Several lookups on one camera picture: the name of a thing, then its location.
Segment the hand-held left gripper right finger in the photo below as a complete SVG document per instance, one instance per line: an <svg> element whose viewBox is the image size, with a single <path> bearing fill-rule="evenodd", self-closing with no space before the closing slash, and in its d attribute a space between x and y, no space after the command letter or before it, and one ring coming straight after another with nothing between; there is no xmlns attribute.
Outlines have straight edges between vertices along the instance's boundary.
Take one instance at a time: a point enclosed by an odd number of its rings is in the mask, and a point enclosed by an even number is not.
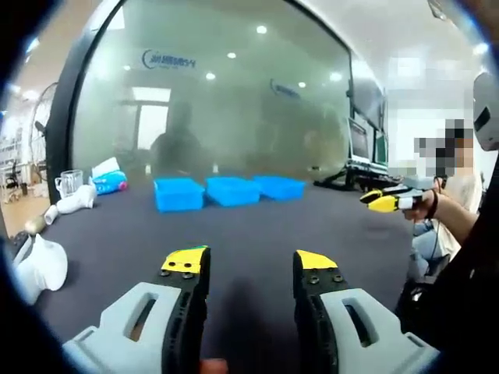
<svg viewBox="0 0 499 374"><path fill-rule="evenodd" d="M320 253L293 254L301 373L426 373L439 351Z"/></svg>

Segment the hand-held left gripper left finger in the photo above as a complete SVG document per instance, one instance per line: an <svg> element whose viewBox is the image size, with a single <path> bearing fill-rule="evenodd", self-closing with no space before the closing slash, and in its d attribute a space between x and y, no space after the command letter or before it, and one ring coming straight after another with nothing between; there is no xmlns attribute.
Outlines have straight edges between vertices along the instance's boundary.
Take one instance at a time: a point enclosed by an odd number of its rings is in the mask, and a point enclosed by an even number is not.
<svg viewBox="0 0 499 374"><path fill-rule="evenodd" d="M151 282L110 304L65 351L85 373L196 373L210 267L207 245L170 253Z"/></svg>

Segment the person's right hand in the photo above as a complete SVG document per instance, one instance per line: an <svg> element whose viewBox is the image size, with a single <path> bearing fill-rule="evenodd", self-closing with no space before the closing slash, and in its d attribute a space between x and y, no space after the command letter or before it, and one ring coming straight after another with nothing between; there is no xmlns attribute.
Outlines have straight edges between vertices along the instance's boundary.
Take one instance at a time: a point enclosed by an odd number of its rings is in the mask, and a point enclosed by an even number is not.
<svg viewBox="0 0 499 374"><path fill-rule="evenodd" d="M435 189L424 191L422 201L413 210L403 210L405 219L421 221L432 218L437 211L439 196Z"/></svg>

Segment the person's left hand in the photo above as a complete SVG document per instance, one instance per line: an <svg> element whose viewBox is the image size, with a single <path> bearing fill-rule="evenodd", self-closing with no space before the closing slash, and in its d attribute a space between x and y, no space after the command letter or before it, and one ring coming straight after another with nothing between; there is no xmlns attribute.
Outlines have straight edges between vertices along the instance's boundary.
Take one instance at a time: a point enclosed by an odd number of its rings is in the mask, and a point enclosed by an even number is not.
<svg viewBox="0 0 499 374"><path fill-rule="evenodd" d="M228 374L228 364L222 358L209 358L200 361L200 374Z"/></svg>

